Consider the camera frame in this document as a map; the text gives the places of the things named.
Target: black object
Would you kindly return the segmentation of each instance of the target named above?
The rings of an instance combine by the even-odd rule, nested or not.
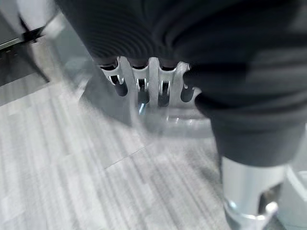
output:
[[[184,81],[202,91],[195,104],[220,154],[254,166],[293,158],[307,120],[305,1],[57,2],[94,58],[193,64]]]
[[[158,95],[158,106],[167,107],[169,104],[169,94],[167,94],[167,89],[169,88],[168,82],[163,82],[162,93]]]
[[[138,92],[138,103],[146,104],[149,103],[149,91],[145,89],[145,80],[139,79],[140,91]]]
[[[124,80],[124,82],[122,84],[119,83],[119,81],[115,81],[115,90],[117,92],[117,94],[121,97],[124,97],[127,95],[128,93],[128,88],[127,88],[127,84]]]
[[[182,86],[180,98],[183,102],[189,102],[192,100],[194,95],[194,89],[193,87],[185,87],[185,85]]]

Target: gray carpet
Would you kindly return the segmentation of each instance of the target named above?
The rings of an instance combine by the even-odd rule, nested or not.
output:
[[[48,85],[32,74],[0,87],[1,230],[229,229],[212,138],[123,126],[41,63]],[[25,85],[31,93],[16,96]]]

